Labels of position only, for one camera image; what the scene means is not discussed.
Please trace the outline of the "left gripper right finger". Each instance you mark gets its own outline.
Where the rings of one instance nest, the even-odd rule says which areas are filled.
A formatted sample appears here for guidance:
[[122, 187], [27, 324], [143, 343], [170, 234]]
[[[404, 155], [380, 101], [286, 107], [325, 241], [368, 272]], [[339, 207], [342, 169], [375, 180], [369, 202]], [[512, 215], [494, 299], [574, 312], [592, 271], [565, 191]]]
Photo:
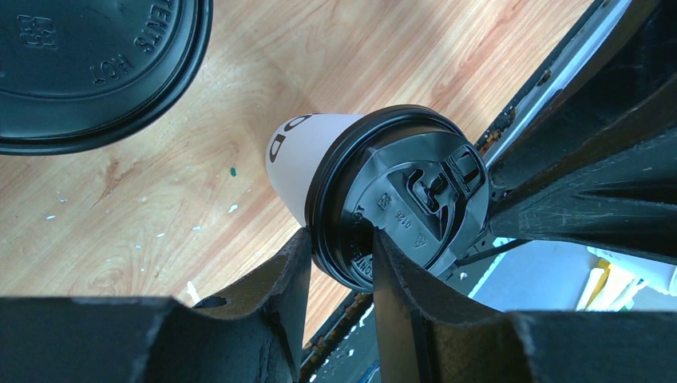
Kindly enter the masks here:
[[670, 312], [500, 312], [373, 237], [374, 312], [384, 382], [673, 382]]

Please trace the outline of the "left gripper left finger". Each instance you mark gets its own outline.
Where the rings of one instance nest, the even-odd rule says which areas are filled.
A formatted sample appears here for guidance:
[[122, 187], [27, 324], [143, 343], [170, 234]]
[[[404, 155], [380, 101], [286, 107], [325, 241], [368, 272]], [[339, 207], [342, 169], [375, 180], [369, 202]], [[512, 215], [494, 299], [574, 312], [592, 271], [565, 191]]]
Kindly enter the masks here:
[[189, 307], [167, 297], [1, 300], [4, 382], [297, 382], [311, 236]]

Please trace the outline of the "black plastic cup lid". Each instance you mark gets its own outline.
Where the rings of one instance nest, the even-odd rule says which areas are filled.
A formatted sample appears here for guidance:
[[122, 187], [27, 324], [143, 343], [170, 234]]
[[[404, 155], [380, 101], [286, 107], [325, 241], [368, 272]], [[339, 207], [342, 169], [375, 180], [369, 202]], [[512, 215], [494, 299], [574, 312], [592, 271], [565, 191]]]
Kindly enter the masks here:
[[305, 203], [315, 265], [373, 290], [372, 238], [383, 230], [416, 264], [447, 274], [485, 228], [489, 175], [451, 120], [395, 105], [349, 124], [319, 161]]

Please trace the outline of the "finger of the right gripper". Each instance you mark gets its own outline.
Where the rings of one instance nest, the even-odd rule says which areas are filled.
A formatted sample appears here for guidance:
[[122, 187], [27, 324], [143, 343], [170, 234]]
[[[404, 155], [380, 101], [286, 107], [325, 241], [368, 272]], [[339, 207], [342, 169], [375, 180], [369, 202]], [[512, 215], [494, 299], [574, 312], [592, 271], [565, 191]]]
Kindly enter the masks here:
[[565, 158], [495, 203], [489, 227], [495, 235], [579, 243], [674, 264], [676, 150]]
[[489, 176], [504, 192], [493, 211], [579, 195], [675, 202], [676, 74], [597, 73], [540, 114]]

